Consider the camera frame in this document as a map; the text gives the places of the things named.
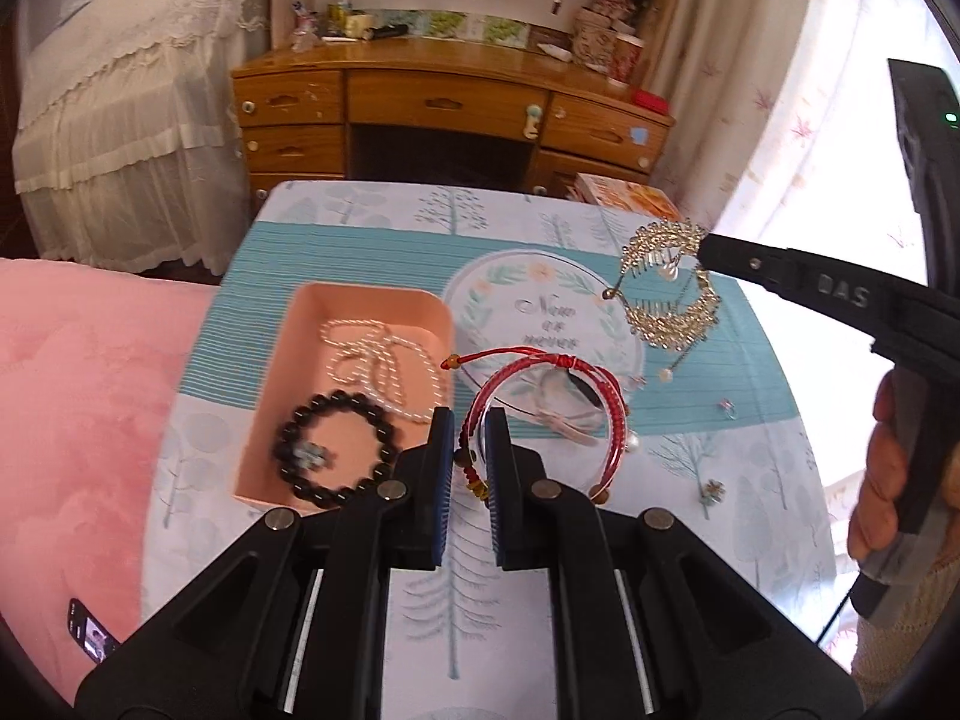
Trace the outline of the person's right hand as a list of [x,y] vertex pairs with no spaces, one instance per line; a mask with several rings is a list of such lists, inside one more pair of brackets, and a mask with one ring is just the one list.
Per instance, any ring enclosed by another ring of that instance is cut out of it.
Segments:
[[848,527],[848,554],[866,561],[874,551],[888,548],[898,532],[896,500],[907,484],[907,452],[896,438],[893,372],[887,372],[875,394],[875,419],[866,468]]

